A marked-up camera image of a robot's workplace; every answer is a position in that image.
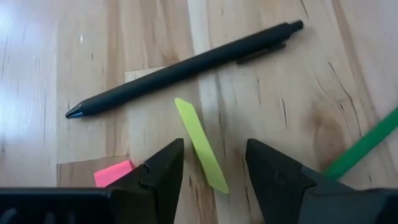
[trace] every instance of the pink sticky note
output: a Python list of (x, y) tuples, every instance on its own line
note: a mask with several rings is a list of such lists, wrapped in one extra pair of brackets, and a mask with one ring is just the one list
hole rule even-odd
[(124, 161), (94, 173), (95, 185), (106, 187), (122, 176), (130, 173), (136, 167), (131, 161)]

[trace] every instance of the wooden table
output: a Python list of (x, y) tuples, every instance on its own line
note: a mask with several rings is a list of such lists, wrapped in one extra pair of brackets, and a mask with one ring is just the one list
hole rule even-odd
[[(394, 109), (397, 9), (389, 0), (1, 1), (0, 186), (93, 186), (94, 171), (140, 164), (184, 138), (176, 223), (261, 223), (246, 140), (322, 170)], [(280, 52), (95, 118), (64, 117), (89, 96), (297, 19), (304, 30)], [(175, 97), (199, 112), (229, 195), (206, 183)], [(341, 181), (397, 187), (397, 146), (393, 133)]]

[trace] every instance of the pen clip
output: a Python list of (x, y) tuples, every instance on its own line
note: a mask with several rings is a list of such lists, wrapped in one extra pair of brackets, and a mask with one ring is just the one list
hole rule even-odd
[(285, 43), (277, 44), (277, 45), (274, 45), (274, 46), (269, 47), (269, 48), (267, 48), (267, 49), (264, 49), (264, 50), (260, 50), (260, 51), (258, 51), (258, 52), (255, 52), (255, 53), (253, 53), (253, 54), (251, 54), (251, 55), (247, 55), (247, 56), (245, 56), (245, 57), (243, 57), (243, 58), (237, 60), (236, 63), (237, 63), (238, 65), (242, 65), (242, 64), (244, 64), (244, 63), (248, 63), (248, 62), (250, 62), (250, 61), (252, 61), (252, 60), (254, 60), (254, 59), (257, 59), (257, 58), (262, 57), (262, 56), (264, 56), (264, 55), (273, 53), (273, 52), (275, 52), (275, 51), (277, 51), (277, 50), (280, 50), (280, 49), (283, 49), (283, 48), (285, 48), (285, 47), (286, 47), (286, 44), (285, 44)]

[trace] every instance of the green sticky note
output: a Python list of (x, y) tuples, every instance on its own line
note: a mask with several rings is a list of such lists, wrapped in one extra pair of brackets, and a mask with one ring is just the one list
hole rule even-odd
[(221, 171), (221, 167), (218, 165), (217, 159), (211, 150), (210, 143), (206, 138), (195, 108), (192, 104), (180, 98), (175, 99), (175, 105), (191, 137), (193, 147), (198, 154), (209, 185), (224, 194), (228, 194), (229, 188), (225, 181), (223, 171)]

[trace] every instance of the black plastic object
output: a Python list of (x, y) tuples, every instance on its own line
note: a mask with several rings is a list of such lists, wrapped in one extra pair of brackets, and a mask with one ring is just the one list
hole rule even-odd
[(246, 162), (266, 224), (398, 223), (398, 190), (354, 190), (255, 139)]
[(282, 43), (301, 29), (303, 29), (302, 21), (291, 24), (285, 22), (222, 45), (84, 100), (67, 112), (65, 116), (67, 118), (93, 116), (224, 63), (241, 58), (245, 58), (241, 62), (247, 62), (247, 57), (254, 58), (250, 55), (258, 57), (259, 55), (256, 54), (258, 52), (269, 53), (283, 48)]
[(104, 189), (0, 189), (0, 223), (173, 224), (183, 139)]

